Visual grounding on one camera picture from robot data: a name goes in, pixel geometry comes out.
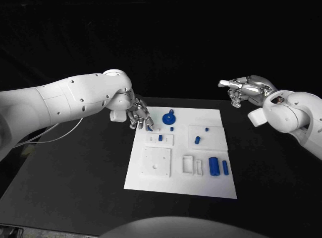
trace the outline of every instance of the robotic hand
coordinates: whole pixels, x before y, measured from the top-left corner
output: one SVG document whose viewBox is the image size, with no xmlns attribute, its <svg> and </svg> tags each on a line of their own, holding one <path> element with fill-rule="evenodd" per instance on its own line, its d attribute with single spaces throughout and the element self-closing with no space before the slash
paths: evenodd
<svg viewBox="0 0 322 238">
<path fill-rule="evenodd" d="M 118 69 L 0 92 L 0 161 L 36 130 L 82 119 L 105 107 L 113 110 L 113 121 L 127 121 L 128 115 L 133 129 L 143 129 L 146 123 L 146 129 L 153 130 L 147 103 L 136 96 L 131 80 Z"/>
<path fill-rule="evenodd" d="M 242 107 L 249 100 L 259 108 L 249 113 L 255 126 L 266 122 L 282 133 L 290 133 L 300 144 L 322 159 L 322 99 L 305 92 L 278 90 L 261 76 L 222 80 L 219 87 L 231 87 L 232 105 Z"/>
</svg>

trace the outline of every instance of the black table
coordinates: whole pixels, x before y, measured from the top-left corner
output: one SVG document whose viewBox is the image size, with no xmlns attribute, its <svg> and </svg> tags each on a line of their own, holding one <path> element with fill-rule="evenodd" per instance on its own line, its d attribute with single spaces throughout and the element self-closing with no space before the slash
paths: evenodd
<svg viewBox="0 0 322 238">
<path fill-rule="evenodd" d="M 136 132 L 110 110 L 39 144 L 0 201 L 0 224 L 100 236 L 157 216 L 220 221 L 271 237 L 322 235 L 322 161 L 229 101 L 146 98 L 150 106 L 220 109 L 238 200 L 124 189 Z M 62 136 L 78 121 L 42 138 Z"/>
</svg>

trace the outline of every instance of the blue object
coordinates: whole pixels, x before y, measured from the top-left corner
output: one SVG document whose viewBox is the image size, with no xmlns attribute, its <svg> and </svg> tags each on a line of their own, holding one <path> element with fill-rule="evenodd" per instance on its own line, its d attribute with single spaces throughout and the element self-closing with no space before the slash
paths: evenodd
<svg viewBox="0 0 322 238">
<path fill-rule="evenodd" d="M 196 138 L 196 144 L 199 145 L 199 143 L 200 143 L 200 136 L 197 136 Z"/>
<path fill-rule="evenodd" d="M 210 157 L 210 173 L 212 173 L 212 176 L 219 176 L 220 175 L 218 157 Z"/>
<path fill-rule="evenodd" d="M 174 110 L 170 110 L 170 113 L 164 114 L 163 116 L 163 122 L 167 125 L 173 125 L 177 121 L 176 115 L 174 115 Z"/>
<path fill-rule="evenodd" d="M 223 173 L 225 175 L 229 175 L 229 167 L 228 167 L 228 161 L 223 160 Z"/>
</svg>

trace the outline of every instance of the white cable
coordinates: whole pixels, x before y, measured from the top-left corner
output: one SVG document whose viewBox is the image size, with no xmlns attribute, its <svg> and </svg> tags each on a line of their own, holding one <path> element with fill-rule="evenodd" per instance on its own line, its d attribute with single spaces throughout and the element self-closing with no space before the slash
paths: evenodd
<svg viewBox="0 0 322 238">
<path fill-rule="evenodd" d="M 77 126 L 74 127 L 74 129 L 72 129 L 64 136 L 61 136 L 58 139 L 49 140 L 49 141 L 38 141 L 38 142 L 32 141 L 31 143 L 48 143 L 48 142 L 54 142 L 54 141 L 59 140 L 61 138 L 64 138 L 64 137 L 75 130 L 75 128 L 78 127 L 78 125 L 77 125 Z"/>
<path fill-rule="evenodd" d="M 34 137 L 32 139 L 29 139 L 28 141 L 22 142 L 22 143 L 19 143 L 19 144 L 15 146 L 15 148 L 16 148 L 18 146 L 21 146 L 21 145 L 28 144 L 31 141 L 34 141 L 36 138 L 39 138 L 39 137 L 41 137 L 44 134 L 46 134 L 58 125 L 59 125 L 59 123 L 58 123 L 51 129 L 48 129 L 42 134 L 39 134 L 36 137 Z"/>
</svg>

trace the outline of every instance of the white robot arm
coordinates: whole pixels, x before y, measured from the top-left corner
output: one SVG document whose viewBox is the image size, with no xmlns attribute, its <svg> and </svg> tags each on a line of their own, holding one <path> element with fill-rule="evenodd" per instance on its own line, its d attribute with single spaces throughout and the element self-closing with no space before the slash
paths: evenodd
<svg viewBox="0 0 322 238">
<path fill-rule="evenodd" d="M 222 80 L 219 86 L 231 87 L 235 107 L 242 107 L 243 100 L 262 107 L 249 113 L 254 125 L 269 122 L 279 132 L 295 136 L 300 144 L 322 160 L 322 99 L 311 93 L 279 91 L 271 81 L 256 75 Z"/>
<path fill-rule="evenodd" d="M 153 130 L 146 102 L 136 97 L 124 71 L 80 75 L 48 85 L 0 92 L 0 161 L 36 130 L 81 119 L 110 108 L 111 120 Z"/>
</svg>

